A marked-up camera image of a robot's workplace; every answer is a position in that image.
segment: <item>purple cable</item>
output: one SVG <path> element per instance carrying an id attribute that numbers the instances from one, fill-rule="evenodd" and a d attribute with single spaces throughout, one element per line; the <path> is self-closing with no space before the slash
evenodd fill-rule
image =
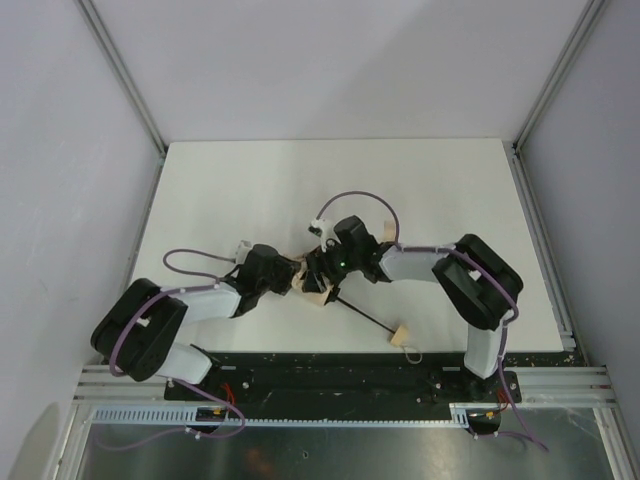
<path id="1" fill-rule="evenodd" d="M 389 204 L 389 202 L 387 202 L 384 198 L 376 195 L 375 193 L 366 192 L 364 190 L 349 190 L 348 192 L 339 193 L 339 194 L 331 197 L 329 200 L 327 200 L 327 203 L 325 203 L 322 206 L 322 208 L 318 212 L 318 215 L 316 215 L 316 219 L 319 220 L 322 217 L 322 214 L 327 210 L 327 208 L 329 208 L 329 205 L 331 205 L 333 202 L 335 202 L 339 198 L 347 197 L 349 195 L 362 195 L 362 196 L 365 196 L 365 197 L 370 197 L 370 198 L 373 198 L 375 200 L 378 200 L 385 207 L 387 207 L 387 210 L 389 210 L 389 212 L 391 212 L 391 216 L 393 217 L 393 221 L 396 224 L 396 235 L 395 235 L 395 238 L 394 238 L 393 241 L 394 241 L 395 244 L 397 244 L 398 243 L 398 239 L 400 238 L 400 220 L 398 219 L 398 214 L 393 209 L 393 207 Z"/>
<path id="2" fill-rule="evenodd" d="M 124 345 L 124 341 L 127 339 L 127 336 L 129 335 L 129 333 L 131 333 L 131 330 L 133 330 L 133 327 L 138 322 L 138 320 L 140 320 L 140 318 L 142 318 L 142 316 L 146 313 L 146 311 L 149 310 L 153 305 L 155 305 L 156 302 L 163 299 L 164 297 L 167 297 L 169 295 L 174 295 L 176 293 L 187 293 L 187 292 L 191 293 L 191 292 L 203 292 L 206 290 L 213 290 L 214 288 L 216 288 L 216 285 L 217 283 L 214 283 L 213 285 L 200 285 L 195 287 L 172 288 L 170 290 L 164 290 L 160 293 L 157 293 L 156 295 L 151 297 L 149 300 L 147 300 L 144 303 L 144 305 L 142 305 L 138 309 L 135 315 L 131 317 L 131 320 L 129 320 L 129 323 L 127 323 L 127 325 L 122 329 L 122 332 L 118 337 L 118 340 L 116 340 L 116 343 L 113 346 L 113 350 L 111 351 L 111 356 L 109 357 L 109 371 L 111 372 L 111 375 L 113 375 L 114 377 L 123 377 L 125 375 L 124 372 L 121 372 L 120 370 L 118 370 L 118 367 L 116 366 L 116 360 L 118 359 L 118 355 L 120 354 L 122 345 Z"/>
<path id="3" fill-rule="evenodd" d="M 183 273 L 185 275 L 193 275 L 193 276 L 199 276 L 199 277 L 206 277 L 206 278 L 210 278 L 214 281 L 214 283 L 212 285 L 196 285 L 196 286 L 192 286 L 192 287 L 182 287 L 182 288 L 173 288 L 173 289 L 169 289 L 169 290 L 165 290 L 162 292 L 157 293 L 156 295 L 154 295 L 153 297 L 151 297 L 149 300 L 147 300 L 139 309 L 138 311 L 131 317 L 131 319 L 129 320 L 129 322 L 127 323 L 127 325 L 124 327 L 124 329 L 122 330 L 122 332 L 120 333 L 120 336 L 118 337 L 118 339 L 116 340 L 116 343 L 113 347 L 113 350 L 111 352 L 111 356 L 109 358 L 109 371 L 111 372 L 111 374 L 115 377 L 122 377 L 124 376 L 124 373 L 118 370 L 118 367 L 116 366 L 116 360 L 118 359 L 118 355 L 120 354 L 120 350 L 122 349 L 122 345 L 124 344 L 124 341 L 126 340 L 127 336 L 129 335 L 129 333 L 131 332 L 131 330 L 133 329 L 133 327 L 135 326 L 135 324 L 138 322 L 138 320 L 140 318 L 142 318 L 142 316 L 147 312 L 147 310 L 149 310 L 153 305 L 155 305 L 159 300 L 163 299 L 164 297 L 167 297 L 169 295 L 174 295 L 177 293 L 193 293 L 193 292 L 203 292 L 203 291 L 207 291 L 207 290 L 214 290 L 218 284 L 220 283 L 220 278 L 217 275 L 213 275 L 213 274 L 209 274 L 209 273 L 204 273 L 204 272 L 196 272 L 196 271 L 190 271 L 190 270 L 182 270 L 180 268 L 174 267 L 172 265 L 170 265 L 168 263 L 168 258 L 175 254 L 175 253 L 194 253 L 197 255 L 203 255 L 205 257 L 209 257 L 209 258 L 213 258 L 214 260 L 221 260 L 221 261 L 226 261 L 226 262 L 231 262 L 231 263 L 235 263 L 235 261 L 231 258 L 226 258 L 226 257 L 221 257 L 218 255 L 213 255 L 210 253 L 206 253 L 206 252 L 202 252 L 200 250 L 193 250 L 193 249 L 189 249 L 189 248 L 176 248 L 174 250 L 170 250 L 168 251 L 164 257 L 162 258 L 162 263 L 164 263 L 164 265 L 177 273 Z M 191 385 L 190 383 L 184 382 L 182 380 L 175 380 L 176 383 L 179 383 L 180 385 L 184 386 L 185 388 L 188 388 L 190 390 L 192 390 L 193 392 L 209 399 L 212 400 L 214 402 L 217 403 L 221 403 L 223 405 L 225 405 L 229 410 L 233 411 L 236 415 L 238 415 L 238 418 L 240 418 L 240 426 L 238 428 L 236 428 L 235 430 L 232 430 L 231 432 L 228 433 L 223 433 L 223 434 L 210 434 L 210 433 L 203 433 L 203 432 L 196 432 L 196 435 L 199 435 L 201 437 L 205 437 L 205 438 L 229 438 L 232 437 L 234 435 L 237 435 L 238 433 L 240 433 L 242 430 L 245 429 L 246 427 L 246 418 L 244 416 L 244 414 L 235 406 L 230 404 L 229 402 L 222 400 L 221 398 L 218 398 L 214 395 L 211 395 L 210 393 L 205 392 L 204 390 L 201 390 L 200 388 L 196 387 L 195 385 Z M 146 445 L 149 442 L 152 442 L 154 440 L 156 440 L 157 438 L 163 437 L 165 435 L 171 434 L 171 433 L 177 433 L 177 432 L 182 432 L 184 431 L 184 429 L 182 427 L 180 428 L 170 428 L 167 430 L 163 430 L 162 432 L 158 432 L 155 435 L 151 435 L 148 438 L 145 438 L 144 440 L 140 440 L 139 442 L 135 442 L 133 444 L 130 445 L 125 445 L 122 447 L 111 447 L 108 445 L 104 445 L 102 444 L 98 439 L 95 439 L 96 445 L 98 445 L 100 448 L 104 449 L 104 450 L 109 450 L 109 451 L 113 451 L 113 452 L 124 452 L 127 450 L 132 450 L 134 448 L 138 448 L 141 447 L 143 445 Z"/>
<path id="4" fill-rule="evenodd" d="M 511 437 L 511 438 L 519 438 L 521 440 L 526 440 L 528 442 L 531 441 L 531 437 L 529 437 L 528 435 L 525 435 L 524 433 L 520 433 L 520 432 L 476 433 L 476 432 L 473 431 L 473 428 L 471 428 L 471 426 L 469 426 L 469 431 L 474 436 L 474 438 L 475 437 L 478 437 L 478 438 Z"/>
<path id="5" fill-rule="evenodd" d="M 213 402 L 218 402 L 218 403 L 221 403 L 221 404 L 225 405 L 229 410 L 231 410 L 233 413 L 238 415 L 238 418 L 240 419 L 240 425 L 235 430 L 232 430 L 232 431 L 230 431 L 228 433 L 220 433 L 220 434 L 202 433 L 202 432 L 200 432 L 200 435 L 202 437 L 206 437 L 206 438 L 229 438 L 229 437 L 233 437 L 234 435 L 239 434 L 247 426 L 247 419 L 245 418 L 244 414 L 240 411 L 240 409 L 238 407 L 236 407 L 235 405 L 232 405 L 231 403 L 227 402 L 226 400 L 222 400 L 221 398 L 215 397 L 215 396 L 211 395 L 210 393 L 205 392 L 204 390 L 201 390 L 200 388 L 196 387 L 195 385 L 191 385 L 190 383 L 184 382 L 182 380 L 174 380 L 174 382 L 179 383 L 183 387 L 188 388 L 189 390 L 197 393 L 198 395 L 203 396 L 204 398 L 207 398 L 207 399 L 209 399 L 209 400 L 211 400 Z"/>
<path id="6" fill-rule="evenodd" d="M 514 320 L 516 320 L 520 315 L 520 310 L 518 309 L 516 302 L 513 300 L 513 298 L 511 298 L 511 295 L 509 295 L 509 293 L 502 287 L 502 285 L 500 285 L 500 283 L 498 283 L 498 281 L 495 278 L 493 278 L 493 276 L 489 272 L 487 272 L 484 268 L 482 268 L 482 266 L 478 262 L 473 260 L 466 253 L 459 252 L 449 247 L 402 247 L 400 246 L 400 249 L 404 252 L 429 252 L 429 253 L 443 252 L 443 253 L 454 255 L 460 258 L 461 260 L 465 261 L 466 263 L 468 263 L 475 270 L 477 270 L 480 273 L 480 275 L 482 275 L 496 290 L 498 290 L 498 292 L 500 292 L 500 294 L 507 301 L 507 303 L 511 307 L 511 310 L 513 310 L 513 315 L 502 323 L 502 338 L 500 339 L 500 348 L 498 349 L 498 360 L 497 360 L 498 376 L 500 377 L 500 382 L 502 383 L 502 389 L 507 395 L 507 400 L 511 405 L 513 413 L 515 414 L 516 418 L 518 419 L 518 422 L 520 422 L 520 425 L 522 426 L 524 431 L 527 432 L 527 434 L 524 435 L 519 432 L 500 432 L 498 435 L 526 438 L 527 440 L 536 444 L 538 447 L 540 447 L 542 450 L 548 453 L 549 447 L 547 447 L 540 439 L 538 439 L 531 432 L 531 430 L 529 429 L 529 426 L 527 425 L 527 422 L 522 417 L 522 414 L 518 410 L 516 403 L 513 401 L 513 397 L 511 396 L 510 389 L 504 377 L 503 360 L 504 360 L 504 355 L 507 348 L 507 326 L 510 323 L 512 323 Z"/>
<path id="7" fill-rule="evenodd" d="M 194 277 L 211 278 L 214 282 L 218 282 L 219 279 L 216 275 L 213 275 L 211 273 L 198 272 L 194 270 L 183 270 L 181 268 L 174 267 L 173 265 L 171 265 L 169 263 L 169 257 L 171 255 L 175 255 L 176 253 L 193 253 L 195 255 L 212 258 L 213 260 L 220 260 L 221 262 L 236 263 L 236 261 L 233 258 L 221 257 L 220 255 L 213 255 L 211 253 L 203 252 L 201 250 L 193 250 L 191 248 L 174 248 L 173 250 L 169 250 L 167 253 L 164 254 L 164 257 L 162 257 L 162 263 L 164 264 L 165 267 L 167 267 L 172 272 L 182 273 L 184 275 L 191 275 Z"/>
<path id="8" fill-rule="evenodd" d="M 183 387 L 186 387 L 190 390 L 192 390 L 193 392 L 197 393 L 198 395 L 201 395 L 209 400 L 212 400 L 214 402 L 217 403 L 221 403 L 224 406 L 226 406 L 229 410 L 231 410 L 232 412 L 234 412 L 236 415 L 238 415 L 238 418 L 240 419 L 240 425 L 238 426 L 238 428 L 236 428 L 235 430 L 232 430 L 228 433 L 220 433 L 220 434 L 215 434 L 215 433 L 204 433 L 204 432 L 199 432 L 197 430 L 193 430 L 193 429 L 189 429 L 186 430 L 185 427 L 175 427 L 175 428 L 168 428 L 167 430 L 163 430 L 161 432 L 155 433 L 143 440 L 140 440 L 138 442 L 134 442 L 134 443 L 130 443 L 129 445 L 122 445 L 122 446 L 118 446 L 118 447 L 113 447 L 111 445 L 105 445 L 104 443 L 102 443 L 97 437 L 94 437 L 94 443 L 101 449 L 103 450 L 107 450 L 109 452 L 127 452 L 129 450 L 134 450 L 136 448 L 142 447 L 144 445 L 146 445 L 147 443 L 151 443 L 154 440 L 157 440 L 158 438 L 164 437 L 165 435 L 170 435 L 173 433 L 180 433 L 180 432 L 187 432 L 187 433 L 193 433 L 196 436 L 200 436 L 200 437 L 204 437 L 204 438 L 213 438 L 213 439 L 221 439 L 221 438 L 229 438 L 229 437 L 233 437 L 234 435 L 239 434 L 242 430 L 244 430 L 247 426 L 247 419 L 245 418 L 244 414 L 240 411 L 240 409 L 238 409 L 235 405 L 232 405 L 231 403 L 227 402 L 226 400 L 222 400 L 221 398 L 215 397 L 213 395 L 211 395 L 208 392 L 205 392 L 204 390 L 201 390 L 200 388 L 196 387 L 195 385 L 191 385 L 190 383 L 184 382 L 182 380 L 174 380 L 176 383 L 179 383 L 180 385 L 182 385 Z"/>
<path id="9" fill-rule="evenodd" d="M 143 440 L 140 440 L 138 442 L 134 442 L 134 443 L 130 443 L 129 445 L 123 445 L 120 447 L 113 447 L 111 445 L 105 445 L 104 443 L 102 443 L 97 436 L 93 437 L 93 442 L 102 450 L 107 450 L 108 452 L 126 452 L 129 450 L 134 450 L 138 447 L 142 447 L 143 445 L 146 445 L 147 443 L 151 443 L 154 440 L 160 438 L 160 437 L 164 437 L 165 435 L 169 435 L 171 433 L 178 433 L 178 432 L 184 432 L 185 429 L 184 427 L 176 427 L 176 428 L 169 428 L 167 430 L 163 430 L 161 432 L 158 432 L 154 435 L 151 435 Z"/>
<path id="10" fill-rule="evenodd" d="M 164 297 L 167 297 L 169 295 L 174 295 L 176 293 L 192 293 L 192 292 L 203 292 L 206 290 L 213 290 L 214 288 L 216 288 L 218 283 L 220 283 L 220 278 L 217 275 L 214 275 L 212 273 L 183 270 L 181 268 L 177 268 L 171 265 L 168 259 L 171 255 L 176 253 L 193 253 L 196 255 L 202 255 L 204 257 L 212 258 L 214 260 L 221 260 L 223 262 L 235 263 L 235 260 L 231 258 L 221 257 L 219 255 L 213 255 L 211 253 L 202 252 L 200 250 L 193 250 L 190 248 L 175 248 L 165 253 L 164 256 L 162 257 L 162 263 L 169 270 L 174 271 L 176 273 L 182 273 L 185 275 L 210 278 L 214 281 L 214 283 L 213 285 L 198 285 L 193 287 L 174 288 L 170 290 L 165 290 L 151 297 L 149 300 L 147 300 L 147 302 L 145 302 L 145 304 L 142 305 L 142 307 L 140 307 L 140 309 L 135 313 L 135 315 L 131 317 L 131 320 L 129 320 L 129 323 L 127 323 L 127 325 L 122 330 L 122 333 L 120 333 L 120 336 L 118 337 L 118 340 L 116 340 L 113 350 L 111 351 L 111 356 L 109 357 L 109 371 L 111 372 L 111 375 L 113 375 L 114 377 L 124 376 L 124 373 L 119 371 L 118 367 L 116 366 L 116 360 L 118 359 L 118 355 L 120 354 L 122 345 L 124 345 L 124 341 L 126 340 L 129 333 L 131 333 L 131 330 L 133 330 L 133 327 L 138 322 L 138 320 L 140 320 L 140 318 L 142 318 L 142 316 L 147 312 L 147 310 L 149 310 L 153 305 L 155 305 L 156 302 L 158 302 L 159 300 L 162 300 Z"/>

